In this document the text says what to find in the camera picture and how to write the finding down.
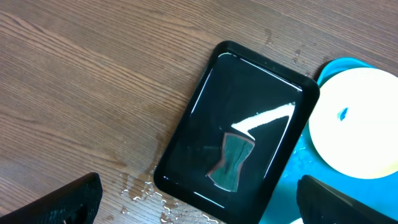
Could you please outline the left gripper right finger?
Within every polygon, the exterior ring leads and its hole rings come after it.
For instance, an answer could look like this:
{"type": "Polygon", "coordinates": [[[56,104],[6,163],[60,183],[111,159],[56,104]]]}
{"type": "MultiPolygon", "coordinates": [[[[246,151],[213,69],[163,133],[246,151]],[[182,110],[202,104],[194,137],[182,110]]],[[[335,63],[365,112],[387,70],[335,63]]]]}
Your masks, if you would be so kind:
{"type": "Polygon", "coordinates": [[[297,182],[296,201],[304,224],[397,224],[310,175],[297,182]]]}

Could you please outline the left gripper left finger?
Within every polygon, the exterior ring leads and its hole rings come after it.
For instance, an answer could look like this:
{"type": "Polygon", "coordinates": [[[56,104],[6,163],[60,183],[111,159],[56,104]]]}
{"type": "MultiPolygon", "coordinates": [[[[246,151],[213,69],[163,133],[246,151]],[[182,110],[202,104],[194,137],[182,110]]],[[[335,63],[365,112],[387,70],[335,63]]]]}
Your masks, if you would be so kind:
{"type": "Polygon", "coordinates": [[[99,174],[90,172],[42,198],[1,217],[1,223],[94,222],[103,188],[99,174]]]}

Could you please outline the yellow-green plate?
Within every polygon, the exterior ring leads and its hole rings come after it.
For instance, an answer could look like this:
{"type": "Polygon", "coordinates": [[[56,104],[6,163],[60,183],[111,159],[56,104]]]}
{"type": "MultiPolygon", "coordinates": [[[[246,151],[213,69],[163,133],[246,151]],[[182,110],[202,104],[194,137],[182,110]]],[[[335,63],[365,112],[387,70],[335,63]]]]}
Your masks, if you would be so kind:
{"type": "Polygon", "coordinates": [[[397,77],[376,68],[336,74],[320,88],[309,131],[321,158],[344,175],[397,172],[397,77]]]}

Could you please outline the dark wet sponge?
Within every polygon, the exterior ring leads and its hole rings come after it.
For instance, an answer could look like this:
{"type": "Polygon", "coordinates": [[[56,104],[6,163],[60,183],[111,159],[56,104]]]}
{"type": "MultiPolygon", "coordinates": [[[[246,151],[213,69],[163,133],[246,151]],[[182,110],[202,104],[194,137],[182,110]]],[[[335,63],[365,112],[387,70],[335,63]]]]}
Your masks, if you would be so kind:
{"type": "Polygon", "coordinates": [[[227,192],[237,192],[242,166],[254,146],[254,141],[248,138],[225,133],[221,145],[221,158],[206,176],[216,187],[227,192]]]}

